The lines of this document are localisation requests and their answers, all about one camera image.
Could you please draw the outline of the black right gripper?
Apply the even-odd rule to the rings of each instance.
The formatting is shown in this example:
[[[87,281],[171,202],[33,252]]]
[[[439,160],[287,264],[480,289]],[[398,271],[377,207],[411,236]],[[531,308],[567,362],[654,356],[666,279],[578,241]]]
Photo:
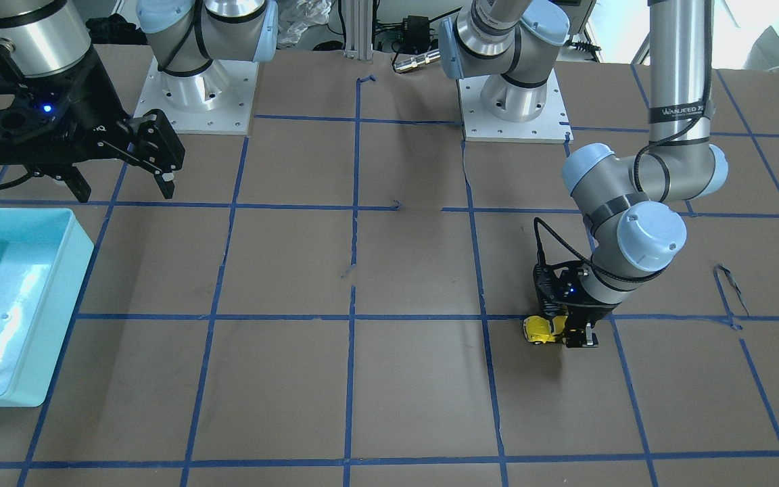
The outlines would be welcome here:
[[[94,47],[53,75],[13,80],[0,71],[0,166],[28,167],[86,204],[91,186],[75,164],[99,158],[146,170],[170,200],[185,147],[161,109],[134,118],[124,111]]]

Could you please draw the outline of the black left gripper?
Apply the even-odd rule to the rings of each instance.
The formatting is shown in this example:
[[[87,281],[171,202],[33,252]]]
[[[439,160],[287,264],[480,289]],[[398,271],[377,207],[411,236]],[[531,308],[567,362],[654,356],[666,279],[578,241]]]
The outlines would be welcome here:
[[[536,263],[533,281],[537,292],[539,317],[566,315],[566,348],[596,348],[596,322],[617,306],[596,301],[581,285],[582,264],[567,261],[554,265]]]

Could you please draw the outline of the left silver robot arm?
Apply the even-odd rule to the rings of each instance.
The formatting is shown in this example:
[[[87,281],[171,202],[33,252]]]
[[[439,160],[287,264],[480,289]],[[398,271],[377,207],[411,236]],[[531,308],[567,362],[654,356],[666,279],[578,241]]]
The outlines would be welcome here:
[[[523,321],[532,344],[593,348],[597,321],[658,277],[686,243],[669,204],[717,191],[728,176],[710,142],[712,2],[649,1],[651,89],[648,139],[634,156],[603,143],[569,155],[562,178],[596,240],[589,258],[547,263],[534,221],[538,314]],[[569,18],[550,1],[473,1],[438,30],[445,75],[484,76],[480,101],[510,123],[541,117],[548,80],[569,39]]]

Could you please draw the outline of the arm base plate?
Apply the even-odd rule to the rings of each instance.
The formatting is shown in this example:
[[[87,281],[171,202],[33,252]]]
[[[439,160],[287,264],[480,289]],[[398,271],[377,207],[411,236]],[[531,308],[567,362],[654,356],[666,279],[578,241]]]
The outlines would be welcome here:
[[[466,141],[571,143],[574,139],[556,73],[526,89],[501,75],[458,80]]]
[[[152,59],[134,114],[161,109],[179,135],[247,135],[260,66],[216,60],[186,78],[158,71]]]

